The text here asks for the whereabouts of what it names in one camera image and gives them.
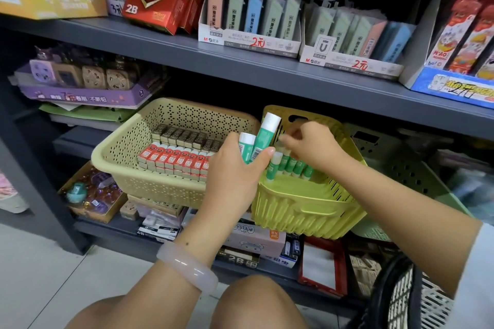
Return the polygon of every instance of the leg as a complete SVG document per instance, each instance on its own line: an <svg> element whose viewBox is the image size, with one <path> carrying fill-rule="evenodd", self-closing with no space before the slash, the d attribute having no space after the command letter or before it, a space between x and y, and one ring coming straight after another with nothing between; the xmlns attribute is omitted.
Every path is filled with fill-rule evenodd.
<svg viewBox="0 0 494 329"><path fill-rule="evenodd" d="M124 295L114 296L94 302L84 308L67 324L65 329L87 329L99 327L106 315L115 307Z"/></svg>
<svg viewBox="0 0 494 329"><path fill-rule="evenodd" d="M230 285L213 313L210 329L308 329L288 294L268 277L255 275Z"/></svg>

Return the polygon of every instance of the hand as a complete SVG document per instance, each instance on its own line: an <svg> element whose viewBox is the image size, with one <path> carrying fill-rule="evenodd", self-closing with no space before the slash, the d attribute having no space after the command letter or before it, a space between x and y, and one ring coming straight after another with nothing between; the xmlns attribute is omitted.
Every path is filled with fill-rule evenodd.
<svg viewBox="0 0 494 329"><path fill-rule="evenodd" d="M240 216L249 208L257 183L273 154L265 148L250 164L245 164L239 150L239 135L230 133L219 151L209 159L206 194L202 206L213 207L222 214Z"/></svg>
<svg viewBox="0 0 494 329"><path fill-rule="evenodd" d="M331 175L331 168L337 166L337 162L349 156L330 129L315 121L295 121L279 140L292 151L292 157L328 175Z"/></svg>

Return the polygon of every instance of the person's right hand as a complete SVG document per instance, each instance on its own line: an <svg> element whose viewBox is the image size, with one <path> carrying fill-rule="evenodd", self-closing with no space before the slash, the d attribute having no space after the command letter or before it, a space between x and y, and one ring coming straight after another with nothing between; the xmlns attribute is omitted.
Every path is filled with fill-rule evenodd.
<svg viewBox="0 0 494 329"><path fill-rule="evenodd" d="M337 143L330 129L315 121L295 121L279 140L292 151L292 157L327 174L331 173L331 168L337 162L349 156Z"/></svg>

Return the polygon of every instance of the bangle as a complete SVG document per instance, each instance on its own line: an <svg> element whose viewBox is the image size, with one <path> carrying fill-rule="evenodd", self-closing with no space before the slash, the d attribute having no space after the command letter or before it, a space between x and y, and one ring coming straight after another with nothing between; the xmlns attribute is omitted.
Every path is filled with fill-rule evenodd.
<svg viewBox="0 0 494 329"><path fill-rule="evenodd" d="M212 293L218 285L218 277L206 265L173 242L165 242L156 257L168 264L188 282L204 293Z"/></svg>

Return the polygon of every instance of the floor grout line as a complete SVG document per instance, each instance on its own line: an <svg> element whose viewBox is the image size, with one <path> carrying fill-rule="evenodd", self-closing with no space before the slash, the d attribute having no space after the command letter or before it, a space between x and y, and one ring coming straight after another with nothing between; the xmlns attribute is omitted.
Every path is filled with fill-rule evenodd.
<svg viewBox="0 0 494 329"><path fill-rule="evenodd" d="M45 310L45 308L50 304L50 302L53 300L53 298L55 297L55 295L58 294L58 292L60 291L61 288L63 288L63 286L65 285L65 283L69 280L69 278L71 278L71 276L74 274L74 272L77 270L77 268L79 268L79 266L81 265L81 263L86 259L86 256L89 254L89 252L93 249L94 245L92 245L90 247L90 249L85 253L84 257L81 259L81 261L79 262L79 264L77 264L77 266L74 268L73 271L71 271L70 275L65 279L65 281L62 283L62 285L57 289L57 291L55 292L55 294L53 294L53 296L50 298L50 300L45 304L45 306L43 307L43 309L40 311L39 314L36 315L36 317L34 318L34 320L29 324L29 326L27 327L27 329L29 329L31 326L33 326L34 322L36 321L36 319L41 315L41 313Z"/></svg>

